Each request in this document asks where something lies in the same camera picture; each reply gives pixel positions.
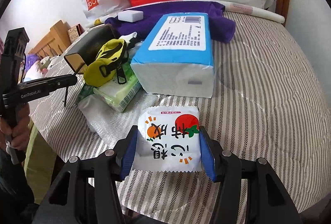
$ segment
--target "blue gripper pad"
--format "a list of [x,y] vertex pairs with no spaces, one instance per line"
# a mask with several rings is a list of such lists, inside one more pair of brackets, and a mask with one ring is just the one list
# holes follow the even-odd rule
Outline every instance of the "blue gripper pad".
[[211,154],[211,150],[207,144],[207,141],[200,131],[200,151],[201,151],[201,162],[204,166],[206,175],[211,179],[211,181],[216,182],[216,171],[215,171],[215,159]]
[[127,147],[126,152],[124,153],[124,156],[122,158],[122,163],[121,163],[121,173],[120,173],[120,179],[124,180],[125,177],[130,173],[134,156],[136,153],[136,146],[137,146],[137,137],[138,137],[138,128],[135,128],[134,130],[130,130],[132,133],[132,139]]

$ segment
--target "small box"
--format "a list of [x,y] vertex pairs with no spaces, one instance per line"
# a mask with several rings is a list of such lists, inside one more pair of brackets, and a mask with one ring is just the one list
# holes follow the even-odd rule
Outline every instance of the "small box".
[[79,38],[79,36],[82,34],[82,31],[80,29],[80,24],[75,25],[74,27],[70,28],[68,30],[68,35],[69,35],[69,39],[71,44],[75,42],[75,40],[77,38]]
[[208,15],[163,15],[131,67],[148,93],[211,98],[214,64]]
[[144,12],[138,10],[124,10],[118,13],[118,19],[134,23],[135,21],[142,20]]

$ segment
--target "person's hand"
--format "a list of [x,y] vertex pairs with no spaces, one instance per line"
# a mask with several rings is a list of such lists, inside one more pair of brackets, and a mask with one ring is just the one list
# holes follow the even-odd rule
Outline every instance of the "person's hand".
[[0,148],[6,152],[6,135],[12,135],[13,140],[11,142],[11,147],[18,150],[25,150],[28,146],[30,139],[30,107],[29,104],[23,105],[23,107],[18,111],[18,117],[20,120],[18,124],[11,129],[5,119],[0,117]]

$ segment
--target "barcode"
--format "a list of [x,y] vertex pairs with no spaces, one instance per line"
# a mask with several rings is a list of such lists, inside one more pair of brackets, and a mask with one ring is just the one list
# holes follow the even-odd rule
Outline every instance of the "barcode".
[[120,106],[125,109],[126,106],[130,103],[132,98],[136,95],[136,93],[139,91],[141,85],[140,83],[136,83],[136,85],[131,89],[131,91],[128,92],[128,94],[125,96],[125,98],[120,103]]
[[187,16],[185,18],[185,23],[200,23],[201,17],[199,16]]

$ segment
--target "striped bedsheet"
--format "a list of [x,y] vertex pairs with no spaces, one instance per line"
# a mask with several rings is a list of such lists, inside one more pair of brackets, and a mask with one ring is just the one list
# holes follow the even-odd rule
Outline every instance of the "striped bedsheet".
[[[237,29],[229,44],[213,42],[216,83],[211,99],[158,96],[157,105],[195,105],[211,138],[240,158],[265,157],[298,211],[328,192],[330,115],[324,93],[306,56],[279,23],[225,12]],[[64,59],[48,76],[72,73]],[[89,130],[74,105],[82,76],[69,89],[31,102],[31,117],[42,136],[64,160],[92,158],[108,149]],[[218,184],[206,174],[133,170],[118,183],[120,203],[167,223],[208,223]],[[238,223],[244,223],[247,181],[242,181]]]

